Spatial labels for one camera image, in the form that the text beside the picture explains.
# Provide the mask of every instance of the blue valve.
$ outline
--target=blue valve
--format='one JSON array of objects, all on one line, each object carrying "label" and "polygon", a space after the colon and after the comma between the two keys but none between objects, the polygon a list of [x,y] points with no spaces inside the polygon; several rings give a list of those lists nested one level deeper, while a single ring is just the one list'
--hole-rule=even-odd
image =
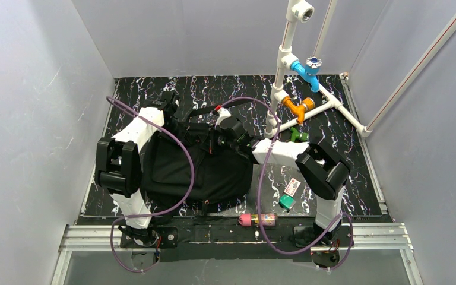
[{"label": "blue valve", "polygon": [[319,79],[317,79],[317,72],[321,67],[321,60],[319,58],[308,58],[305,61],[305,67],[300,64],[300,61],[294,61],[290,69],[298,73],[305,81],[312,86],[312,92],[319,92]]}]

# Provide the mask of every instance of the black backpack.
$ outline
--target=black backpack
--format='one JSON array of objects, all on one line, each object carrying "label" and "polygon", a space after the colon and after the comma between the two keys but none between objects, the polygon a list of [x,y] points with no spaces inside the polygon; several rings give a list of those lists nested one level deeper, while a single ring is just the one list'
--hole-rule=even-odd
[{"label": "black backpack", "polygon": [[[178,122],[176,135],[188,149],[195,167],[194,187],[186,200],[201,204],[202,214],[217,212],[218,203],[232,203],[248,193],[252,162],[230,148],[214,147],[216,132],[207,123]],[[156,132],[148,142],[141,193],[164,210],[185,195],[191,171],[183,150],[166,134]]]}]

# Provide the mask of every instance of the black marble tabletop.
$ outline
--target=black marble tabletop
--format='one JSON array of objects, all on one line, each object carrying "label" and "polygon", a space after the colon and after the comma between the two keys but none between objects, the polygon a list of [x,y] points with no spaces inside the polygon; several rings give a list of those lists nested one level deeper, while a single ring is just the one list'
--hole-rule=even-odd
[{"label": "black marble tabletop", "polygon": [[[258,98],[270,102],[271,83],[273,76],[197,76],[197,77],[145,77],[121,78],[116,82],[115,97],[129,104],[135,110],[140,108],[144,99],[157,99],[163,91],[176,90],[179,93],[180,108],[176,113],[183,120],[191,109],[218,105],[224,101],[240,96]],[[344,90],[338,75],[320,75],[321,84],[334,92],[346,108],[349,108]],[[312,93],[307,83],[298,76],[287,76],[284,88],[295,103],[305,97],[311,97],[316,105],[325,103],[319,93]],[[262,135],[265,126],[265,107],[247,103],[230,109],[232,115],[241,119],[244,127],[254,134]],[[283,122],[294,118],[289,110],[280,106],[278,116]],[[132,120],[128,115],[113,108],[107,123],[105,136],[110,137],[122,130]],[[195,118],[198,122],[212,121],[212,115]],[[353,216],[378,216],[381,214],[378,200],[373,189],[368,167],[360,145],[359,137],[352,125],[337,110],[329,109],[296,126],[310,136],[324,137],[332,146],[344,155],[351,164],[352,170],[347,181],[347,191],[343,195],[344,211]],[[235,205],[218,205],[218,215],[238,216],[242,213],[256,212],[256,190],[260,166],[254,166],[252,186],[244,199]],[[294,195],[296,204],[288,212],[282,209],[278,200],[291,178],[302,183]],[[286,166],[270,164],[265,173],[262,186],[262,211],[275,212],[280,216],[315,216],[316,195],[305,183],[304,178],[296,170]],[[147,201],[154,209],[152,201]],[[198,205],[187,203],[179,210],[181,216],[192,216]],[[82,216],[109,217],[119,216],[121,212],[109,194],[99,189],[92,181],[89,194],[83,207]]]}]

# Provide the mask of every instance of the orange pipe fitting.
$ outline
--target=orange pipe fitting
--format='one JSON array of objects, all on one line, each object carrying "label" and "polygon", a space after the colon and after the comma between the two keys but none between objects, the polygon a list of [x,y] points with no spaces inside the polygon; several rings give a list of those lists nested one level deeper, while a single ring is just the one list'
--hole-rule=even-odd
[{"label": "orange pipe fitting", "polygon": [[282,99],[282,104],[285,105],[286,107],[291,110],[291,113],[296,116],[296,122],[299,123],[300,125],[303,123],[305,120],[305,113],[312,110],[315,108],[315,103],[312,99],[310,98],[305,98],[302,100],[302,103],[298,106],[296,106],[289,96],[285,97]]}]

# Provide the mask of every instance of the wire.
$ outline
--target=wire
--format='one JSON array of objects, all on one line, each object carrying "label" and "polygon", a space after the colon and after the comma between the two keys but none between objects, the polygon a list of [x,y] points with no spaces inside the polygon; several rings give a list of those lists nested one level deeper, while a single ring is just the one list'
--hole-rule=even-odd
[{"label": "wire", "polygon": [[146,271],[150,270],[151,268],[153,268],[155,265],[158,264],[158,262],[153,264],[153,265],[151,265],[148,268],[140,269],[140,270],[129,268],[125,264],[123,264],[123,262],[118,258],[118,255],[116,254],[115,245],[113,243],[113,236],[114,236],[115,226],[116,226],[117,223],[119,223],[123,219],[162,216],[162,215],[165,215],[167,213],[172,212],[173,210],[175,210],[176,208],[181,206],[183,204],[183,202],[188,198],[189,194],[191,193],[191,190],[193,189],[193,182],[195,180],[195,169],[194,169],[194,165],[193,165],[193,160],[191,159],[191,156],[189,155],[188,150],[186,149],[186,147],[181,143],[181,141],[176,136],[174,136],[172,133],[170,133],[166,129],[158,126],[155,123],[153,123],[152,121],[149,121],[148,119],[140,116],[137,111],[135,111],[134,109],[130,108],[129,106],[127,106],[125,103],[121,102],[120,100],[118,100],[116,98],[113,98],[113,97],[109,97],[109,96],[106,97],[106,100],[109,103],[111,103],[114,107],[117,107],[118,109],[120,109],[121,111],[125,112],[126,114],[129,114],[129,115],[131,115],[133,117],[140,118],[145,123],[157,128],[161,132],[164,132],[166,135],[168,135],[171,139],[173,139],[180,146],[180,148],[182,148],[182,150],[184,151],[184,153],[186,155],[186,158],[188,159],[188,162],[189,162],[189,168],[191,170],[191,179],[189,181],[189,188],[186,191],[186,194],[184,195],[184,197],[177,204],[175,204],[174,206],[172,206],[171,208],[169,208],[167,210],[164,210],[164,211],[161,211],[161,212],[157,212],[157,213],[142,214],[142,215],[128,215],[126,217],[119,217],[116,220],[114,220],[112,225],[111,225],[110,245],[111,245],[111,252],[113,253],[113,256],[115,257],[116,261],[118,262],[118,264],[121,267],[123,267],[124,269],[126,269],[126,270],[128,270],[130,272],[143,273],[143,272],[146,272]]},{"label": "wire", "polygon": [[[261,100],[258,100],[256,98],[251,98],[251,97],[237,97],[237,98],[233,98],[233,99],[230,99],[230,100],[224,102],[223,104],[221,104],[221,107],[223,107],[224,105],[226,105],[228,103],[231,103],[233,101],[243,100],[243,99],[253,100],[253,101],[258,102],[258,103],[262,104],[263,106],[265,106],[268,109],[268,111],[273,115],[273,117],[276,119],[276,121],[277,121],[277,134],[280,133],[280,119],[277,117],[275,112],[267,104],[265,104]],[[261,167],[261,173],[259,174],[259,184],[258,184],[258,190],[257,190],[256,209],[257,209],[257,212],[258,212],[258,219],[260,221],[263,220],[262,219],[262,215],[261,215],[261,189],[262,189],[262,183],[263,183],[263,178],[264,178],[264,175],[265,175],[265,170],[267,168],[268,160],[270,159],[270,154],[272,153],[273,145],[277,141],[277,137],[278,137],[277,134],[272,138],[271,144],[270,144],[270,146],[268,148],[267,155],[265,156],[265,160],[264,160],[263,165]],[[278,252],[280,254],[283,254],[283,255],[295,255],[295,254],[300,254],[302,252],[305,252],[305,251],[309,250],[311,247],[313,247],[314,245],[316,245],[328,233],[329,229],[332,228],[333,225],[337,221],[339,221],[341,219],[342,215],[345,215],[347,217],[347,219],[349,220],[350,231],[351,231],[351,233],[350,233],[350,244],[349,244],[349,248],[347,248],[347,252],[345,254],[345,257],[336,266],[328,268],[328,270],[329,269],[336,269],[336,268],[338,268],[339,265],[341,265],[345,261],[345,259],[349,255],[350,248],[352,247],[352,243],[353,243],[354,236],[353,236],[353,232],[352,232],[352,230],[353,230],[352,229],[352,221],[350,220],[350,217],[347,214],[341,214],[341,213],[338,214],[330,222],[330,224],[324,229],[324,231],[312,243],[310,243],[308,246],[306,246],[304,248],[301,248],[301,249],[298,249],[296,251],[283,251],[281,249],[278,249],[275,245],[273,245],[273,243],[268,238],[268,235],[267,235],[267,232],[265,231],[265,227],[263,226],[263,223],[259,223],[259,229],[260,229],[261,233],[263,234],[264,240],[276,252]]]}]

